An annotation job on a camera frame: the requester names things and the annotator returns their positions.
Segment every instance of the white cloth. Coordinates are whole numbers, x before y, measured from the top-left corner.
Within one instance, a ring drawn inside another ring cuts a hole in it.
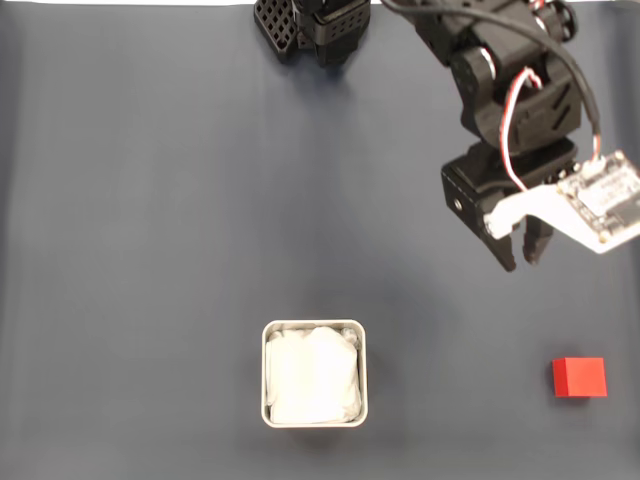
[[[343,423],[362,408],[358,337],[345,328],[284,330],[266,348],[267,404],[281,424]]]

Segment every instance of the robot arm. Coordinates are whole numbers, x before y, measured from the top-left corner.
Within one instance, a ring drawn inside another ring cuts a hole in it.
[[[382,3],[409,20],[451,68],[462,125],[480,141],[442,168],[445,200],[506,270],[516,268],[509,234],[523,219],[529,263],[539,261],[554,227],[597,253],[640,234],[640,175],[621,152],[600,156],[595,98],[560,46],[577,33],[569,5]],[[346,61],[369,17],[370,0],[257,0],[254,7],[256,23],[281,61],[309,49],[322,66]],[[527,79],[536,88],[527,88]],[[583,105],[594,134],[586,168],[576,163],[577,149],[567,138],[580,126]]]

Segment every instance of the black cable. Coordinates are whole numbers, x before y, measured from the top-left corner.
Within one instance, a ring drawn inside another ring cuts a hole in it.
[[[600,112],[598,111],[598,105],[596,104],[596,98],[589,86],[589,82],[582,73],[582,69],[562,46],[553,40],[551,37],[543,33],[542,31],[535,30],[522,22],[514,22],[513,20],[503,17],[501,15],[485,12],[475,8],[466,7],[454,7],[448,5],[400,5],[394,0],[381,0],[383,5],[389,10],[400,15],[407,15],[411,17],[422,15],[451,15],[456,17],[469,17],[475,20],[481,20],[488,23],[493,23],[512,32],[519,33],[523,37],[528,38],[532,42],[541,45],[553,54],[555,54],[562,63],[565,64],[569,73],[576,82],[578,90],[584,101],[584,109],[591,122],[594,135],[600,135]]]

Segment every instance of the red and white wire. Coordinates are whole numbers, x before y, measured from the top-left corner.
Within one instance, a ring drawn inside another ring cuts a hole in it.
[[[538,89],[542,89],[542,80],[536,73],[529,67],[525,67],[514,78],[507,94],[507,103],[504,109],[504,115],[502,116],[502,123],[500,124],[500,151],[502,153],[502,162],[504,168],[507,171],[507,175],[513,180],[520,190],[523,192],[527,190],[525,184],[520,180],[516,172],[513,171],[511,166],[511,156],[509,155],[509,127],[511,127],[511,120],[513,118],[513,112],[516,108],[516,102],[518,101],[518,95],[524,83],[527,80],[531,80],[533,85]]]
[[[593,157],[591,157],[591,161],[595,162],[600,157],[600,148],[602,147],[602,140],[600,139],[600,135],[593,136]]]
[[[529,0],[529,6],[532,10],[540,10],[547,3],[546,0]]]

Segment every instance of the red block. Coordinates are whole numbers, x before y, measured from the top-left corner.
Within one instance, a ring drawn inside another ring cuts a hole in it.
[[[556,358],[553,361],[556,397],[606,397],[603,358]]]

